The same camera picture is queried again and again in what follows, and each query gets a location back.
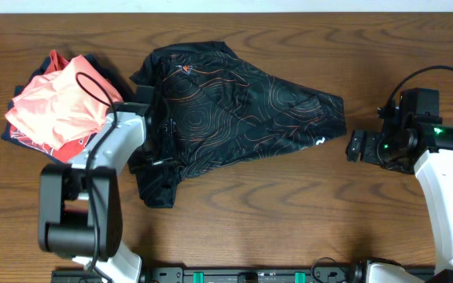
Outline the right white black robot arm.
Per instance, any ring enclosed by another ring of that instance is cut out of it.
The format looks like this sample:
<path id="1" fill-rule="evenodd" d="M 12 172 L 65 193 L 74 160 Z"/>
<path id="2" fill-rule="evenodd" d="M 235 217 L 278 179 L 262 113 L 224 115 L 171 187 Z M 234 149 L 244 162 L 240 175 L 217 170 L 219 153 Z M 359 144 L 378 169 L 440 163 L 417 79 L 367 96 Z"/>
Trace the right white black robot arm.
<path id="1" fill-rule="evenodd" d="M 347 159 L 414 175 L 429 212 L 436 249 L 431 282 L 453 282 L 453 127 L 440 117 L 436 90 L 405 90 L 378 109 L 379 132 L 354 130 Z"/>

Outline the folded salmon pink shirt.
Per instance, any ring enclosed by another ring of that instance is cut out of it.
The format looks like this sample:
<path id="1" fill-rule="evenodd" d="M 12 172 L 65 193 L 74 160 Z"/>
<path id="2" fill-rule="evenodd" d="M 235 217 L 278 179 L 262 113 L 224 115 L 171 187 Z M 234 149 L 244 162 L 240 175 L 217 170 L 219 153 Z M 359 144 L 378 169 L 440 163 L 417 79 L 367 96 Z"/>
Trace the folded salmon pink shirt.
<path id="1" fill-rule="evenodd" d="M 122 101 L 116 88 L 79 55 L 61 70 L 37 75 L 13 99 L 6 119 L 37 144 L 60 149 L 97 133 L 110 101 Z"/>

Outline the black orange patterned jersey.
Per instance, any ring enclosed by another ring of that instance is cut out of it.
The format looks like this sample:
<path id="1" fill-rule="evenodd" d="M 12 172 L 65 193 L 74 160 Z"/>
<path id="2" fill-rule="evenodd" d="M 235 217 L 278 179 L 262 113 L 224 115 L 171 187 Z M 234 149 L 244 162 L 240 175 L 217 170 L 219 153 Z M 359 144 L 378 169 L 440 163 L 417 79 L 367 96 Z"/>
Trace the black orange patterned jersey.
<path id="1" fill-rule="evenodd" d="M 224 42 L 156 49 L 131 80 L 168 100 L 183 165 L 179 183 L 346 134 L 341 97 L 269 75 Z"/>

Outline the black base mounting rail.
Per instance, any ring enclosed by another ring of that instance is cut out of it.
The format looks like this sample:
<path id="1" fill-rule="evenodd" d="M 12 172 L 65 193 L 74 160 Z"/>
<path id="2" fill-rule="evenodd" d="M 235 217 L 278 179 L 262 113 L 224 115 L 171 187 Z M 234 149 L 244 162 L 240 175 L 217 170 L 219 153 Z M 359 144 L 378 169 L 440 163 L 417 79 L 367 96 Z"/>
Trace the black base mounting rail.
<path id="1" fill-rule="evenodd" d="M 347 280 L 347 268 L 342 267 L 315 268 L 315 277 L 322 282 L 349 282 Z M 409 274 L 428 281 L 434 271 L 431 268 L 407 268 Z M 88 278 L 82 270 L 55 270 L 51 273 L 52 283 L 72 282 L 103 282 L 97 275 Z M 139 282 L 146 283 L 297 283 L 318 282 L 312 275 L 311 270 L 235 270 L 235 269 L 183 269 L 181 267 L 161 267 L 151 271 L 143 271 Z"/>

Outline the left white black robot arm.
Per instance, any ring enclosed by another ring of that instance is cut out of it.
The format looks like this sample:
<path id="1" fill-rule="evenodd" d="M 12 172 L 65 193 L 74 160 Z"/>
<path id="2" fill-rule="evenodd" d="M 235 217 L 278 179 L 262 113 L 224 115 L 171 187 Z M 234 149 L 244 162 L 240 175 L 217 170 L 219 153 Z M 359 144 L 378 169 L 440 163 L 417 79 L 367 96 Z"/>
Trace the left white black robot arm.
<path id="1" fill-rule="evenodd" d="M 169 208 L 180 181 L 175 122 L 152 86 L 133 102 L 115 102 L 101 132 L 65 164 L 40 174 L 39 247 L 82 270 L 55 270 L 53 282 L 144 282 L 143 259 L 122 241 L 118 177 L 129 167 L 151 208 Z"/>

